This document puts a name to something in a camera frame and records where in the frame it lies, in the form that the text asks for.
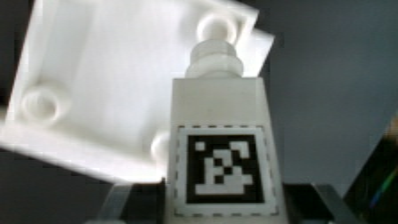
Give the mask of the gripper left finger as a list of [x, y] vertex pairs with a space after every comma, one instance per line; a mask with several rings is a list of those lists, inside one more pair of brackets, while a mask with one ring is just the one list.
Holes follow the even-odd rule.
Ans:
[[104, 202], [96, 217], [85, 221], [85, 224], [126, 224], [120, 218], [131, 186], [115, 184], [108, 191]]

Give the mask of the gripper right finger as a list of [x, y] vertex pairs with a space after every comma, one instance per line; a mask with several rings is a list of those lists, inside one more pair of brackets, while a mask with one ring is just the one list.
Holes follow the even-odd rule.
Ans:
[[328, 184], [314, 184], [312, 188], [332, 215], [332, 220], [327, 224], [359, 224], [359, 220], [334, 187]]

